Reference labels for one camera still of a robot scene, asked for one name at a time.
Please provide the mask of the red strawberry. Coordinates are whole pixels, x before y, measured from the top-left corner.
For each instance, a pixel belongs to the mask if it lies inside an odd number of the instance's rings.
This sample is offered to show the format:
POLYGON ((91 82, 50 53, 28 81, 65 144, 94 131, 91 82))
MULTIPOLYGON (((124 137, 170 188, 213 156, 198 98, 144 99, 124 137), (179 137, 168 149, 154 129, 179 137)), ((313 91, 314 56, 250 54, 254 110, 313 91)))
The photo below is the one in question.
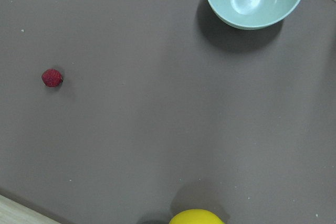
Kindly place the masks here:
POLYGON ((49 88, 58 87, 63 82, 62 74, 56 69, 47 69, 41 75, 41 79, 49 88))

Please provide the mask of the wooden cutting board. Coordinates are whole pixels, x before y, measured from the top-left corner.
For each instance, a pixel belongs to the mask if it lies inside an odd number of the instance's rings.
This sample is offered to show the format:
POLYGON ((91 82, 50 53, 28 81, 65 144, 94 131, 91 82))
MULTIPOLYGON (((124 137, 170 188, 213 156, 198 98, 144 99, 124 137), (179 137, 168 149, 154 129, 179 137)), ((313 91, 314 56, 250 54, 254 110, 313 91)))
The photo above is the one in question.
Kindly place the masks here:
POLYGON ((59 222, 54 221, 2 195, 1 195, 1 223, 59 224, 59 222))

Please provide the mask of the yellow lemon upper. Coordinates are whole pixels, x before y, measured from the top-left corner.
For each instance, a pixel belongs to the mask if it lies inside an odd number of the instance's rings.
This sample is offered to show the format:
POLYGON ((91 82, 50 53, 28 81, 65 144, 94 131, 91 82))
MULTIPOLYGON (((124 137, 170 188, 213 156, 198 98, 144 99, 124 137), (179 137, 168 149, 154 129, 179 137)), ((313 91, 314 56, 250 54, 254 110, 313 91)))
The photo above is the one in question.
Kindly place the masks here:
POLYGON ((204 209, 189 209, 176 214, 169 224, 225 224, 217 215, 204 209))

